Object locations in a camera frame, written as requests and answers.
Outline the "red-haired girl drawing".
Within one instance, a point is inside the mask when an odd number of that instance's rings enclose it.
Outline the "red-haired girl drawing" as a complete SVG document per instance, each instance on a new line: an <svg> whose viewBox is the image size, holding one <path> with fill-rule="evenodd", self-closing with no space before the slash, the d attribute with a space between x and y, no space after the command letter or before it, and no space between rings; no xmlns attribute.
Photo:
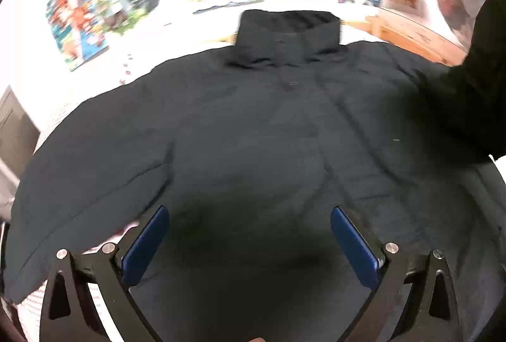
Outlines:
<svg viewBox="0 0 506 342"><path fill-rule="evenodd" d="M97 0L49 0L46 19L70 71L108 48Z"/></svg>

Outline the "grey board against wall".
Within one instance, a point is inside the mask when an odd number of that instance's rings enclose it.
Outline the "grey board against wall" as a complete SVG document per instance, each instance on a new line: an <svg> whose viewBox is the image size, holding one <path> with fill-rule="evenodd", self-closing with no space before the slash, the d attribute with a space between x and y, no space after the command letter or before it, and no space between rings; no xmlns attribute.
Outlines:
<svg viewBox="0 0 506 342"><path fill-rule="evenodd" d="M30 161L37 141L39 129L31 121L17 100L11 87L1 97L1 160L19 178Z"/></svg>

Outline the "wooden bed frame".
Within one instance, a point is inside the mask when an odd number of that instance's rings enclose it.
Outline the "wooden bed frame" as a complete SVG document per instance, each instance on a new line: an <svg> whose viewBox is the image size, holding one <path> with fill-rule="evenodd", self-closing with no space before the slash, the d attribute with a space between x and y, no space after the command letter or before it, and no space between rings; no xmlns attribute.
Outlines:
<svg viewBox="0 0 506 342"><path fill-rule="evenodd" d="M431 62L456 66L466 58L466 51L453 41L411 18L383 8L373 16L345 19L344 25L362 30Z"/></svg>

